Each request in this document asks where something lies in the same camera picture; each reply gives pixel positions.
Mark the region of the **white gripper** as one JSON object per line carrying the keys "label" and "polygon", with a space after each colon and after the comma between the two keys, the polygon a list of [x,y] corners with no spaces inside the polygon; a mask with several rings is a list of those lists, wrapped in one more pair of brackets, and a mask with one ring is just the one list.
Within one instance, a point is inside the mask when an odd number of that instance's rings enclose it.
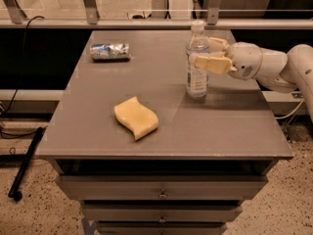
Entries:
{"label": "white gripper", "polygon": [[216,74],[229,73],[242,80],[252,79],[257,74],[262,52],[255,44],[237,42],[229,48],[228,41],[222,38],[208,37],[207,41],[209,53],[192,53],[189,56],[189,62],[196,68]]}

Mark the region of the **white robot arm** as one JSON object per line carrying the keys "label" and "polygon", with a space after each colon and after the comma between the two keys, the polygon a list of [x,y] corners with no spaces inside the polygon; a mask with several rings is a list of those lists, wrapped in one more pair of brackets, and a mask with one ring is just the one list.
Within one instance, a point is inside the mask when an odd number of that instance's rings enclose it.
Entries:
{"label": "white robot arm", "polygon": [[199,51],[189,61],[196,68],[233,78],[255,79],[263,87],[281,93],[298,89],[313,120],[313,48],[306,44],[287,53],[261,48],[252,43],[229,44],[225,39],[208,37],[209,53]]}

